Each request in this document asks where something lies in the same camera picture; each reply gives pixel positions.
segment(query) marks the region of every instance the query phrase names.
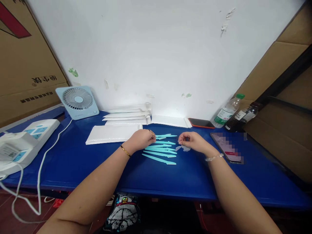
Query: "smartphone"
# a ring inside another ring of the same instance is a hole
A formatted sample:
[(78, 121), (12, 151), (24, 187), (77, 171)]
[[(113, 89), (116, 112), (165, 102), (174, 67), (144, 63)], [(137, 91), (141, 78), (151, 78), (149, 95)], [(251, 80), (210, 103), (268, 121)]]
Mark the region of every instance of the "smartphone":
[(240, 156), (241, 154), (236, 151), (235, 146), (229, 144), (222, 133), (210, 133), (210, 136), (230, 163), (244, 164), (244, 157)]
[(191, 122), (191, 125), (193, 127), (203, 127), (203, 128), (211, 128), (211, 129), (215, 128), (215, 126), (208, 120), (199, 120), (199, 119), (192, 119), (192, 118), (188, 118), (188, 119)]

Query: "soy sauce bottle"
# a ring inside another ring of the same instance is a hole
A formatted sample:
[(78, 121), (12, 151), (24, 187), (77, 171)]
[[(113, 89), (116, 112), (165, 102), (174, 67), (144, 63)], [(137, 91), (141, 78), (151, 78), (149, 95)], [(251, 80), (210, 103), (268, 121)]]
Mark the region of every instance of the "soy sauce bottle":
[(262, 105), (260, 103), (252, 102), (249, 107), (234, 114), (225, 124), (225, 129), (228, 132), (239, 131), (248, 121), (253, 119), (258, 114), (261, 106)]

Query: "small desk fan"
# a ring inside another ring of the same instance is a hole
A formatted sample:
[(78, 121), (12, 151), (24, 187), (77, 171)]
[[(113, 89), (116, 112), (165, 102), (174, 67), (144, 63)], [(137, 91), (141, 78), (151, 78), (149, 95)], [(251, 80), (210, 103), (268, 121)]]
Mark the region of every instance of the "small desk fan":
[(55, 91), (73, 120), (99, 114), (88, 86), (62, 87), (55, 89)]

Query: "white power strip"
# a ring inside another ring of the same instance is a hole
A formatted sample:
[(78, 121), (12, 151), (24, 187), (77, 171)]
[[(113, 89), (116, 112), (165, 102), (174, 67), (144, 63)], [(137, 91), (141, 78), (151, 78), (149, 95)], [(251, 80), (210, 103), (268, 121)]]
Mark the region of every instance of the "white power strip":
[(8, 175), (20, 171), (21, 169), (17, 163), (23, 168), (27, 167), (58, 126), (58, 120), (48, 119), (33, 122), (26, 129), (24, 129), (23, 132), (28, 132), (39, 142), (34, 148), (21, 150), (18, 156), (16, 156), (13, 160), (13, 163), (9, 161), (0, 161), (0, 178), (4, 179)]

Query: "left hand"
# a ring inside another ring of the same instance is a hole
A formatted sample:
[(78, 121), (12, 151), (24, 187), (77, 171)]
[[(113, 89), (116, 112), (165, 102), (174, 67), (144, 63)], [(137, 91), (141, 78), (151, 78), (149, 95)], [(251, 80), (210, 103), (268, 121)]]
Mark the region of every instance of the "left hand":
[(123, 147), (130, 155), (138, 150), (148, 147), (150, 144), (155, 143), (156, 135), (148, 129), (137, 130), (129, 140), (123, 143)]

